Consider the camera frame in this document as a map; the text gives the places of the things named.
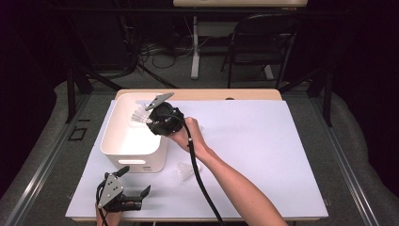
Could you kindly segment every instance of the dark background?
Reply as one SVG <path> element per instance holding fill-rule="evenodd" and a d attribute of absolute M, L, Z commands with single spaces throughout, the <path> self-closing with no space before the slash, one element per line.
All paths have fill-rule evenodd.
<path fill-rule="evenodd" d="M 79 5 L 79 2 L 68 0 L 63 4 Z M 93 2 L 97 7 L 112 6 L 107 0 Z M 131 1 L 135 7 L 162 8 L 172 7 L 171 2 Z M 321 67 L 334 53 L 338 35 L 352 25 L 353 32 L 347 34 L 350 44 L 337 60 L 333 91 L 345 99 L 358 120 L 367 141 L 370 163 L 382 182 L 399 196 L 399 4 L 395 0 L 320 2 L 310 0 L 308 9 L 361 10 L 355 17 L 343 20 L 302 19 L 286 79 L 295 80 Z M 68 19 L 49 17 L 33 1 L 8 0 L 1 4 L 0 169 L 5 177 L 0 195 L 3 195 L 51 115 L 56 102 L 54 87 L 65 81 L 71 66 L 66 56 L 94 70 L 117 71 L 123 70 L 130 58 L 116 16 Z M 173 30 L 173 26 L 179 28 L 178 18 L 158 15 L 143 21 L 149 23 L 142 25 L 149 37 L 165 45 L 176 41 L 174 33 L 179 30 Z M 162 30 L 159 21 L 163 22 Z M 74 29 L 79 29 L 83 37 Z"/>

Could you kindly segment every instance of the cable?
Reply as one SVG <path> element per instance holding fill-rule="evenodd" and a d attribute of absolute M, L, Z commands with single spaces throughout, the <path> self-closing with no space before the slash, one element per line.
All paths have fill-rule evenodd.
<path fill-rule="evenodd" d="M 97 208 L 98 208 L 98 204 L 100 202 L 100 197 L 103 195 L 104 186 L 105 186 L 105 180 L 97 186 L 97 193 L 96 193 Z M 103 210 L 99 209 L 99 213 L 100 213 L 101 219 L 103 220 L 103 225 L 108 226 L 108 223 L 106 222 L 106 216 L 104 215 Z"/>
<path fill-rule="evenodd" d="M 202 179 L 200 178 L 200 171 L 197 165 L 197 158 L 196 158 L 196 153 L 194 150 L 194 143 L 193 143 L 193 138 L 191 137 L 191 133 L 190 130 L 188 129 L 187 124 L 185 123 L 185 120 L 180 119 L 177 116 L 174 115 L 159 115 L 160 117 L 172 117 L 175 119 L 178 119 L 182 125 L 185 128 L 185 131 L 187 132 L 187 136 L 188 136 L 188 149 L 190 151 L 190 158 L 191 158 L 191 164 L 193 165 L 193 170 L 194 170 L 194 175 L 196 176 L 197 179 L 197 183 L 199 184 L 199 188 L 202 191 L 203 196 L 205 197 L 205 200 L 208 202 L 208 204 L 211 206 L 212 211 L 214 212 L 217 221 L 219 222 L 219 225 L 224 226 L 225 223 L 223 222 L 223 218 L 220 216 L 219 212 L 217 211 L 214 203 L 211 200 L 211 197 L 209 196 L 208 192 L 206 191 L 205 186 L 203 185 Z"/>

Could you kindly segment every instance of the table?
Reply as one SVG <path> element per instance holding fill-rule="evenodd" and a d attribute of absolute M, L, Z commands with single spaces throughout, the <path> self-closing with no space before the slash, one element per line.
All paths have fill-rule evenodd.
<path fill-rule="evenodd" d="M 308 0 L 173 0 L 173 6 L 183 8 L 303 8 L 308 4 Z M 232 23 L 217 24 L 220 27 L 229 26 L 230 28 L 222 28 L 223 33 L 231 33 L 233 31 Z M 193 22 L 193 65 L 191 68 L 191 79 L 199 78 L 200 52 L 199 52 L 199 21 L 194 16 Z"/>
<path fill-rule="evenodd" d="M 285 219 L 315 220 L 328 216 L 288 106 L 281 100 L 278 91 L 273 89 L 128 89 L 121 90 L 116 99 L 129 92 L 171 91 L 175 95 L 169 102 L 178 106 L 186 116 L 199 119 L 199 123 L 204 127 L 202 133 L 211 147 L 215 147 L 214 149 L 226 162 L 241 171 L 267 194 Z M 233 98 L 235 101 L 222 101 L 226 98 Z M 109 118 L 114 104 L 115 101 L 111 104 L 104 122 Z M 264 111 L 250 110 L 257 106 Z M 245 116 L 239 126 L 236 125 L 239 121 L 234 119 L 237 116 L 234 112 L 241 112 Z M 94 220 L 93 203 L 95 203 L 96 186 L 102 181 L 105 172 L 118 170 L 99 148 L 105 125 L 106 123 L 103 124 L 95 141 L 82 179 L 73 195 L 66 214 L 68 218 L 79 221 Z M 236 130 L 235 137 L 231 135 L 233 130 Z M 259 135 L 267 136 L 268 139 L 259 139 Z M 184 182 L 177 179 L 175 167 L 178 162 L 189 163 L 189 154 L 183 152 L 174 142 L 170 142 L 167 162 L 160 172 L 127 173 L 120 177 L 120 182 L 126 187 L 124 194 L 128 196 L 137 195 L 137 192 L 141 192 L 146 186 L 152 186 L 152 191 L 143 202 L 142 210 L 125 212 L 123 220 L 215 221 L 215 216 L 200 193 L 195 178 L 189 178 Z M 200 175 L 224 220 L 242 220 L 210 171 L 202 166 Z"/>

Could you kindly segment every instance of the chair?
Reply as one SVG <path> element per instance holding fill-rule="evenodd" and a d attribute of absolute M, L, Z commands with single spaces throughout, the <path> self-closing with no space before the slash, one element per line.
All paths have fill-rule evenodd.
<path fill-rule="evenodd" d="M 255 14 L 240 21 L 230 34 L 229 53 L 221 71 L 229 59 L 229 83 L 231 87 L 232 65 L 280 65 L 276 89 L 281 82 L 284 63 L 289 52 L 290 40 L 299 28 L 297 19 L 290 15 Z"/>

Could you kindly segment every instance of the gray floor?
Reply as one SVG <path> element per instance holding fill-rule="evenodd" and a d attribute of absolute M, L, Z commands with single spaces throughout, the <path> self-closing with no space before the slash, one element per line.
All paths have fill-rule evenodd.
<path fill-rule="evenodd" d="M 145 65 L 179 88 L 225 88 L 227 72 L 219 71 L 223 56 L 220 53 L 208 54 L 209 49 L 215 48 L 202 48 L 198 80 L 190 78 L 189 56 L 176 58 L 174 64 L 167 69 L 154 67 L 152 57 Z M 165 67 L 173 62 L 173 58 L 156 56 L 153 62 L 157 66 Z M 244 68 L 236 72 L 241 74 L 241 77 L 249 74 L 257 78 L 262 77 L 259 68 Z M 129 89 L 164 88 L 161 83 L 141 70 L 113 81 Z M 77 223 L 64 217 L 70 201 L 68 197 L 79 182 L 109 101 L 115 95 L 115 91 L 97 81 L 93 80 L 92 85 L 95 88 L 92 95 L 78 96 L 81 100 L 78 115 L 70 126 L 64 124 L 68 113 L 66 84 L 56 88 L 58 98 L 52 118 L 20 173 L 0 201 L 1 225 L 7 222 L 9 225 L 13 225 L 11 222 L 19 222 L 21 225 L 93 225 Z M 234 83 L 233 87 L 273 88 L 274 84 Z M 369 166 L 364 138 L 345 103 L 334 96 L 331 111 L 334 126 L 328 128 L 320 118 L 319 100 L 307 98 L 304 94 L 306 87 L 307 84 L 303 84 L 284 93 L 283 99 L 292 111 L 316 182 L 328 203 L 330 217 L 315 222 L 298 222 L 296 225 L 378 225 L 378 222 L 379 225 L 398 225 L 399 201 L 381 184 Z M 74 126 L 88 129 L 85 139 L 81 142 L 67 141 Z M 54 164 L 43 165 L 43 162 L 49 159 Z M 47 170 L 48 174 L 40 173 L 44 170 Z M 43 186 L 38 186 L 38 192 L 33 192 L 33 195 L 25 192 L 32 179 L 45 182 Z"/>

